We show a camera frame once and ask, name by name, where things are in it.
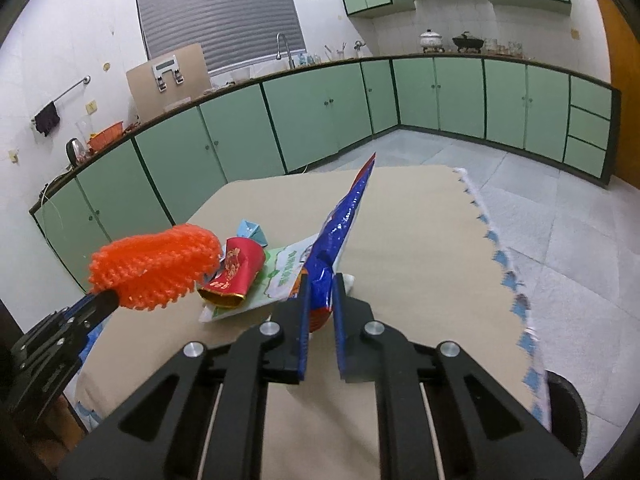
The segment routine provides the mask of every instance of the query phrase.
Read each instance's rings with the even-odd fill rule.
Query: silver screw
[[[197,341],[191,341],[182,348],[182,353],[187,357],[198,357],[204,352],[204,345]]]
[[[444,357],[455,357],[460,353],[460,347],[453,341],[447,341],[440,345],[440,353]]]
[[[369,335],[380,335],[385,331],[385,326],[379,321],[369,321],[364,326],[364,331]]]
[[[265,321],[260,325],[260,333],[265,336],[276,335],[280,331],[280,325],[275,321]]]

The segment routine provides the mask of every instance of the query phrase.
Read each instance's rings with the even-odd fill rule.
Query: floor
[[[601,189],[564,171],[462,140],[396,130],[313,171],[466,168],[527,286],[545,366],[589,413],[588,474],[640,403],[640,190]]]

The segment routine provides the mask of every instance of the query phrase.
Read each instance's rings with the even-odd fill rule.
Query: window shade
[[[138,0],[138,10],[150,59],[199,43],[211,72],[275,56],[278,32],[305,48],[293,0]]]

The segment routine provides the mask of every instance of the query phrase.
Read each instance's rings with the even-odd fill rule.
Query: black cloth
[[[48,136],[53,128],[60,124],[60,117],[56,110],[56,105],[50,102],[45,106],[35,117],[36,130],[38,130],[44,136]]]

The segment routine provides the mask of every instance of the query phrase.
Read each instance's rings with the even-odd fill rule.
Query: electrical outlet
[[[98,111],[98,104],[95,101],[91,101],[90,103],[86,104],[86,112],[91,115],[91,114],[95,114]]]

